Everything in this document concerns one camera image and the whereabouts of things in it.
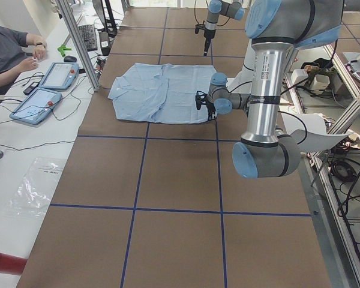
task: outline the keyboard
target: keyboard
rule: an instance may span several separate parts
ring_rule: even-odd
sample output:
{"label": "keyboard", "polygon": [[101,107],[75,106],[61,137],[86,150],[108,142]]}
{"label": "keyboard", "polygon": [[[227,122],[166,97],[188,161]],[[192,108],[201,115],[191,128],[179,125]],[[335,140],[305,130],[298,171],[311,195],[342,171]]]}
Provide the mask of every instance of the keyboard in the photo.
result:
{"label": "keyboard", "polygon": [[84,44],[87,51],[97,50],[97,38],[96,38],[96,29],[95,25],[81,25],[78,27],[80,34],[84,40]]}

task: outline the plastic bag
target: plastic bag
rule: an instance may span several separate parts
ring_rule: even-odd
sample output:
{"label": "plastic bag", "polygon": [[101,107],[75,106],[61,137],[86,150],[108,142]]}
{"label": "plastic bag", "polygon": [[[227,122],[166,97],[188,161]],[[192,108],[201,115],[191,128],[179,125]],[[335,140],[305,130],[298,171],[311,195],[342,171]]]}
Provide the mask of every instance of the plastic bag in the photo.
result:
{"label": "plastic bag", "polygon": [[4,213],[14,217],[44,217],[66,162],[66,159],[36,158]]}

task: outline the red object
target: red object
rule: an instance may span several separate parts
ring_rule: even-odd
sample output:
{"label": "red object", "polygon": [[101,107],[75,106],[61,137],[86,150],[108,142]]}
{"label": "red object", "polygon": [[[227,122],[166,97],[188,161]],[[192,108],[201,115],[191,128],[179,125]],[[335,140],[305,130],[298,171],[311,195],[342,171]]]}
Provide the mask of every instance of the red object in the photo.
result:
{"label": "red object", "polygon": [[0,273],[21,275],[26,259],[0,253]]}

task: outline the person's hand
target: person's hand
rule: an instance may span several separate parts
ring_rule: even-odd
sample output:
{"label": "person's hand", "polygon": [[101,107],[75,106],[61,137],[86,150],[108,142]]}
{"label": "person's hand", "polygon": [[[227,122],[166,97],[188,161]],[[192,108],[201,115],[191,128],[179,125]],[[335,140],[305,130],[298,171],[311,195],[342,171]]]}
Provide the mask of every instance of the person's hand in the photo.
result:
{"label": "person's hand", "polygon": [[38,60],[43,59],[46,55],[46,49],[43,45],[36,45],[32,54],[34,58],[37,58]]}
{"label": "person's hand", "polygon": [[37,68],[37,60],[34,58],[26,58],[22,62],[18,63],[20,73],[25,71],[31,71]]}

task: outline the smartphone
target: smartphone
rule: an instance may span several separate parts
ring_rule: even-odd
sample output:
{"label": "smartphone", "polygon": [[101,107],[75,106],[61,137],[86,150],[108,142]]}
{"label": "smartphone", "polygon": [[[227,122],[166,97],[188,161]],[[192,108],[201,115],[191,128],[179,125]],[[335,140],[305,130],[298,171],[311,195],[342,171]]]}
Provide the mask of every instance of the smartphone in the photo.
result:
{"label": "smartphone", "polygon": [[38,82],[32,82],[24,91],[25,95],[29,95],[36,87],[38,86]]}

